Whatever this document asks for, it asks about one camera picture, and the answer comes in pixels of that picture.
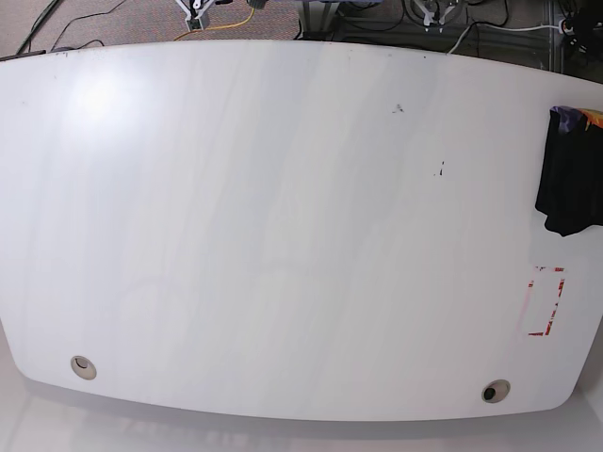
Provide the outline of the black t-shirt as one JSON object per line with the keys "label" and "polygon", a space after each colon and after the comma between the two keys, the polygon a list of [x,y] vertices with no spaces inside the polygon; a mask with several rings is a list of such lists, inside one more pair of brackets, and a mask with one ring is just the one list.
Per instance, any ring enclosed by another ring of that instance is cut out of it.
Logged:
{"label": "black t-shirt", "polygon": [[602,224],[602,113],[557,105],[549,124],[535,203],[561,236]]}

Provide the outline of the red tape rectangle marker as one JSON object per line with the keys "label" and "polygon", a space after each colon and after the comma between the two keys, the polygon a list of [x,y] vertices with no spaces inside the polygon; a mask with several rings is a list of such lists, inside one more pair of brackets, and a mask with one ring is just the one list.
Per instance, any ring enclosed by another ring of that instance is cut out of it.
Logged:
{"label": "red tape rectangle marker", "polygon": [[550,335],[566,280],[562,267],[538,266],[530,279],[522,328],[528,336]]}

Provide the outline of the left table grommet hole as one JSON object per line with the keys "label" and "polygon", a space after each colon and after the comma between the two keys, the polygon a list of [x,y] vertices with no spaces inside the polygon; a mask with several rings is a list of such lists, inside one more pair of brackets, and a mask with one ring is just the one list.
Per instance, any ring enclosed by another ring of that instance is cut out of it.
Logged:
{"label": "left table grommet hole", "polygon": [[83,356],[72,357],[71,368],[79,378],[84,380],[93,380],[97,376],[95,365]]}

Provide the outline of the table grommet hole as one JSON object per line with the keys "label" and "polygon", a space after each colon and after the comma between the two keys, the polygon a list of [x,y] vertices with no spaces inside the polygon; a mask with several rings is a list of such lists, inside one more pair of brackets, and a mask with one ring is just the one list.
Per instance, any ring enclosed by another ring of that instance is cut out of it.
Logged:
{"label": "table grommet hole", "polygon": [[97,376],[95,365],[83,356],[72,357],[71,368],[79,378],[84,380],[93,380]]}
{"label": "table grommet hole", "polygon": [[511,390],[511,384],[505,379],[497,379],[488,383],[481,392],[485,403],[496,404],[504,400]]}

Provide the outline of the right table grommet hole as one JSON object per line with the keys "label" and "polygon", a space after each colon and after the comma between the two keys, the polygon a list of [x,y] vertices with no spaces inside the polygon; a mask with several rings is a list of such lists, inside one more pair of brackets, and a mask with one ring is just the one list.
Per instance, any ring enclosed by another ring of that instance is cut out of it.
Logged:
{"label": "right table grommet hole", "polygon": [[497,379],[488,383],[481,392],[485,403],[496,404],[504,400],[511,390],[511,384],[505,379]]}

